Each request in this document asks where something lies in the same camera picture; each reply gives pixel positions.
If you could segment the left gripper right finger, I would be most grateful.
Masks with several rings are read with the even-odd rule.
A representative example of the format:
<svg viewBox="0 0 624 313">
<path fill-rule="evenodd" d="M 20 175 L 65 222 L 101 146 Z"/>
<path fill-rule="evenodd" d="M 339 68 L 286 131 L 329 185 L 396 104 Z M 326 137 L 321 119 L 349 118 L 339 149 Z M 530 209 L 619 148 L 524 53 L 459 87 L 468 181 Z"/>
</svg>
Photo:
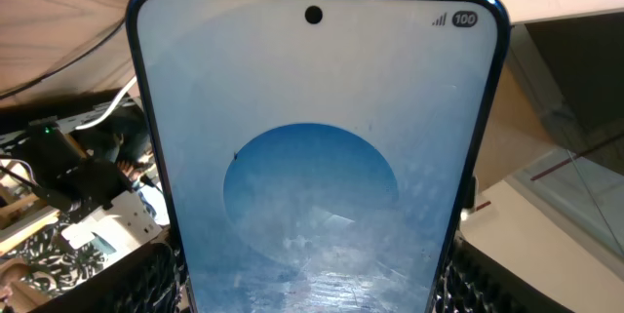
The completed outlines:
<svg viewBox="0 0 624 313">
<path fill-rule="evenodd" d="M 571 313 L 456 233 L 431 300 L 435 313 Z"/>
</svg>

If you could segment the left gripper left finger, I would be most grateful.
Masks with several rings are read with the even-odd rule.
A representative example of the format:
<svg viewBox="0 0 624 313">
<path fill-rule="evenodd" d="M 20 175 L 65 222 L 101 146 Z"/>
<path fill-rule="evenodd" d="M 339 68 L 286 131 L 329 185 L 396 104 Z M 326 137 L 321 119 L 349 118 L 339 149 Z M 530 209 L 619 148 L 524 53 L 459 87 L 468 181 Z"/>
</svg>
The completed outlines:
<svg viewBox="0 0 624 313">
<path fill-rule="evenodd" d="M 176 313 L 183 274 L 179 251 L 147 243 L 32 313 Z"/>
</svg>

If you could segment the blue Galaxy smartphone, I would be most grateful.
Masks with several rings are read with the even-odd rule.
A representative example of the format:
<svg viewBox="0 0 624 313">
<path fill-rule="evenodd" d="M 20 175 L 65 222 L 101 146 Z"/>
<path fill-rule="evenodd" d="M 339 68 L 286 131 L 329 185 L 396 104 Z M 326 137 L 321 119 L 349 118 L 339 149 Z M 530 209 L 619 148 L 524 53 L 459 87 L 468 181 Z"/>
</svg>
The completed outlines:
<svg viewBox="0 0 624 313">
<path fill-rule="evenodd" d="M 197 312 L 428 312 L 510 38 L 499 0 L 130 0 Z"/>
</svg>

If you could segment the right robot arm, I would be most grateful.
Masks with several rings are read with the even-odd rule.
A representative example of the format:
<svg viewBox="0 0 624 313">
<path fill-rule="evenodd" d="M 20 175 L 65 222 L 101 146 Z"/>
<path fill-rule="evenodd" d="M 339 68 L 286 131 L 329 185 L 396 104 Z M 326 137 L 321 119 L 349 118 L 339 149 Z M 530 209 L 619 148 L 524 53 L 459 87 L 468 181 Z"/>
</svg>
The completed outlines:
<svg viewBox="0 0 624 313">
<path fill-rule="evenodd" d="M 1 133 L 17 136 L 3 141 L 8 155 L 26 162 L 34 174 L 34 193 L 76 221 L 98 207 L 106 210 L 122 193 L 133 190 L 132 172 L 149 146 L 142 110 L 122 106 L 94 127 L 69 135 L 84 151 L 66 139 L 57 123 L 30 125 L 19 113 L 1 111 Z"/>
</svg>

